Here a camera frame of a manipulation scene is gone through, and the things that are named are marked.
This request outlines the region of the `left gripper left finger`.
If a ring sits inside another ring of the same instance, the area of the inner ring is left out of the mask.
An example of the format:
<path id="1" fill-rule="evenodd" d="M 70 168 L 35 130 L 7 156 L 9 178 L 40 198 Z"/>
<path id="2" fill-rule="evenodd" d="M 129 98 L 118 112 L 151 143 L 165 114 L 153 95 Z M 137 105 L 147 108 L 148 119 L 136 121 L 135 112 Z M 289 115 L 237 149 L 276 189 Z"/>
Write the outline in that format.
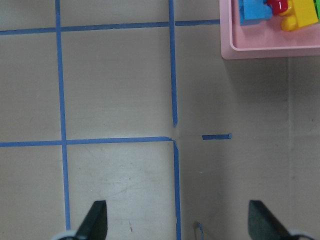
<path id="1" fill-rule="evenodd" d="M 75 233 L 75 240 L 105 240 L 108 233 L 107 202 L 95 201 Z"/>

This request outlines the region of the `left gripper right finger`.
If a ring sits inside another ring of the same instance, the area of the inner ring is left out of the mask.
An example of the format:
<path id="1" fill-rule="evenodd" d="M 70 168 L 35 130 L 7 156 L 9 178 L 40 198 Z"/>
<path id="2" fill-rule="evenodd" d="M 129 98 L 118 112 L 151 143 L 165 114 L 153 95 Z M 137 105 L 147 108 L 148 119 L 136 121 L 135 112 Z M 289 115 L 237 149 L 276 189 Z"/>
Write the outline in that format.
<path id="1" fill-rule="evenodd" d="M 247 223 L 252 240 L 289 240 L 293 237 L 261 200 L 249 201 Z"/>

